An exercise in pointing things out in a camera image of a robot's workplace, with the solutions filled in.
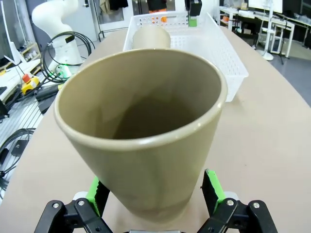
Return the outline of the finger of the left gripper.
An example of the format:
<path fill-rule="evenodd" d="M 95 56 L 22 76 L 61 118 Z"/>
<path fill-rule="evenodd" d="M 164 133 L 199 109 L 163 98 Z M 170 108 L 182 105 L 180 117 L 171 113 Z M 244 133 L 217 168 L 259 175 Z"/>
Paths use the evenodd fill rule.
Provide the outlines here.
<path fill-rule="evenodd" d="M 188 7 L 188 20 L 189 26 L 197 26 L 197 17 L 201 13 L 202 1 L 201 0 L 190 0 Z"/>

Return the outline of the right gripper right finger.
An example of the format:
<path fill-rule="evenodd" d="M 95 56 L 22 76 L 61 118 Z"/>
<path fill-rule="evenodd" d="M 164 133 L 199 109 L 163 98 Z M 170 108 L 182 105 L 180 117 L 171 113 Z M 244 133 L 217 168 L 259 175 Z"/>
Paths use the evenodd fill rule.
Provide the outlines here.
<path fill-rule="evenodd" d="M 201 186 L 209 218 L 200 228 L 202 233 L 225 233 L 236 229 L 241 233 L 276 233 L 268 207 L 261 200 L 243 204 L 227 197 L 216 173 L 206 169 Z"/>

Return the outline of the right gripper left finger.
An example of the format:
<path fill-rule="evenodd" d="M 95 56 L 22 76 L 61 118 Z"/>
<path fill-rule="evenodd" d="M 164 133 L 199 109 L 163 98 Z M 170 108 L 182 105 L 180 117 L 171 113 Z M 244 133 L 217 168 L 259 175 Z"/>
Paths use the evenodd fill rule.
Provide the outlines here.
<path fill-rule="evenodd" d="M 72 233 L 83 228 L 87 233 L 109 233 L 111 229 L 102 219 L 110 190 L 97 177 L 90 189 L 70 203 L 49 201 L 36 226 L 37 233 Z"/>

